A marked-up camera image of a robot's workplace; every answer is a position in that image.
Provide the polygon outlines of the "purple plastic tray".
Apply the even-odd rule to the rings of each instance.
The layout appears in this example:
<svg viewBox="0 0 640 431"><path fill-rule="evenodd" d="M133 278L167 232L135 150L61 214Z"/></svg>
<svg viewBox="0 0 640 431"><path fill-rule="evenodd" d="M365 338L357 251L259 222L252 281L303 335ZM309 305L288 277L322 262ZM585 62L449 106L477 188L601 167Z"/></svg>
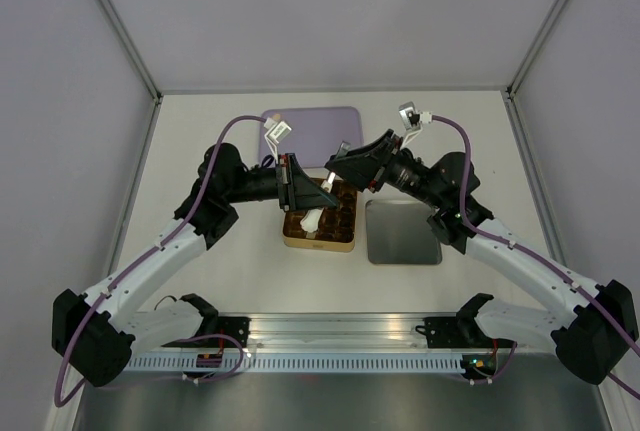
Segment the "purple plastic tray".
<svg viewBox="0 0 640 431"><path fill-rule="evenodd" d="M351 106L269 109L267 119L280 113L292 128L278 146L278 153L294 153L303 168L323 168L342 142L352 148L363 145L359 111Z"/></svg>

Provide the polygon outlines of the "left aluminium frame post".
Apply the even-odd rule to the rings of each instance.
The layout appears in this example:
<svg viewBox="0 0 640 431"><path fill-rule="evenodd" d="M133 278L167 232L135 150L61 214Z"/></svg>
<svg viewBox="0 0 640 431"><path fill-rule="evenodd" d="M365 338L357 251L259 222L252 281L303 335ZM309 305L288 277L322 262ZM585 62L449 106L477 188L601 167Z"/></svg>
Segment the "left aluminium frame post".
<svg viewBox="0 0 640 431"><path fill-rule="evenodd" d="M162 99L162 92L157 86L151 72L149 71L141 53L138 50L134 40L132 39L120 13L118 12L113 0L95 0L99 10L106 19L107 24L114 33L119 45L140 79L145 89L151 96L154 103L158 103Z"/></svg>

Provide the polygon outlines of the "gold chocolate box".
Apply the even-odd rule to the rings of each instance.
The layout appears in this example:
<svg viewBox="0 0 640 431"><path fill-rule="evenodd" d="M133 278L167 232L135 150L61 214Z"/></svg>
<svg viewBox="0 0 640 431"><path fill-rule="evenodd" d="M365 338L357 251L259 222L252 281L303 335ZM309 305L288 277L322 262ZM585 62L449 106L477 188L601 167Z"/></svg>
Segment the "gold chocolate box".
<svg viewBox="0 0 640 431"><path fill-rule="evenodd" d="M356 218L357 218L357 205L358 205L358 190L345 183L340 179L336 179L333 183L331 193L339 199L339 206L336 208L336 214L322 215L319 220L318 229L314 233L307 233L301 227L301 221L305 216L304 212L287 212L285 214L282 237L284 244L292 248L310 249L310 250L322 250L331 252L351 252L355 247L355 235L356 235ZM342 193L349 193L352 197L349 201L341 201L339 196ZM342 214L339 212L341 206L351 207L352 213ZM334 229L329 229L324 226L326 220L335 220L337 226ZM339 227L341 220L350 220L352 223L351 228ZM341 242L338 238L340 233L350 232L353 234L353 239L350 242ZM323 240L325 233L333 233L335 235L335 241Z"/></svg>

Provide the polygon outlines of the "silver tin lid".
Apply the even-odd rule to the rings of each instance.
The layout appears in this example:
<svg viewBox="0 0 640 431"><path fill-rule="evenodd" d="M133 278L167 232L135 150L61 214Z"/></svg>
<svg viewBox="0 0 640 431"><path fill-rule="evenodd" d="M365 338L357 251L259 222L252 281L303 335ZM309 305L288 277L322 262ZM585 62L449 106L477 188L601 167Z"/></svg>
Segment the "silver tin lid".
<svg viewBox="0 0 640 431"><path fill-rule="evenodd" d="M365 226L369 261L375 265L439 265L442 251L428 223L431 215L430 207L416 201L368 201Z"/></svg>

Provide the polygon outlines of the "aluminium mounting rail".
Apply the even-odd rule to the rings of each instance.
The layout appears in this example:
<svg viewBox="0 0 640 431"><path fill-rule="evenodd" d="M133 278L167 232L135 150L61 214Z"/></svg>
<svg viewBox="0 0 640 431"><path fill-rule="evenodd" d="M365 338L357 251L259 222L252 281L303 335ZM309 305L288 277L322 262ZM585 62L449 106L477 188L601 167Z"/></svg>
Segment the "aluminium mounting rail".
<svg viewBox="0 0 640 431"><path fill-rule="evenodd" d="M509 348L504 337L493 339L472 321L460 328L453 314L258 314L231 316L173 308L141 312L124 327L133 336L134 355L159 347L220 348L225 336L244 348L271 352L344 350L463 350Z"/></svg>

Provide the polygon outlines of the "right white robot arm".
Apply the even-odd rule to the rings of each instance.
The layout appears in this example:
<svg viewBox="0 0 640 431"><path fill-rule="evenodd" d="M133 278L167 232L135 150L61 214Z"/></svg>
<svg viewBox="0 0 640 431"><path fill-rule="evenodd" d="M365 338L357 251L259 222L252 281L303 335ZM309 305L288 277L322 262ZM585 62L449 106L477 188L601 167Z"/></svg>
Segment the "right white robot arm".
<svg viewBox="0 0 640 431"><path fill-rule="evenodd" d="M479 181L466 152L424 165L387 131L374 143L325 165L360 191L390 185L429 205L427 222L438 241L483 263L520 287L540 309L478 293L456 313L459 339L479 347L492 339L554 354L574 376L601 384L629 350L639 327L631 291L616 280L602 285L544 257L521 242L471 195Z"/></svg>

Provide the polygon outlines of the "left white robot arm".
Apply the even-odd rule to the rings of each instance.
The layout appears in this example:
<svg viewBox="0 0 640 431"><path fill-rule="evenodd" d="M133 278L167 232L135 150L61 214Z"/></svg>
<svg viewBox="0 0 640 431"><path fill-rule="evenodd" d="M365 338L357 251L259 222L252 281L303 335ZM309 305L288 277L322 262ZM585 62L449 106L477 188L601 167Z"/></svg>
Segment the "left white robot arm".
<svg viewBox="0 0 640 431"><path fill-rule="evenodd" d="M142 305L172 276L215 246L238 219L235 204L274 200L284 211L332 209L339 200L300 167L294 154L272 167L247 167L229 143L204 155L185 201L151 247L77 294L53 303L52 347L94 387L111 383L131 358L157 347L212 344L219 312L191 293L155 311Z"/></svg>

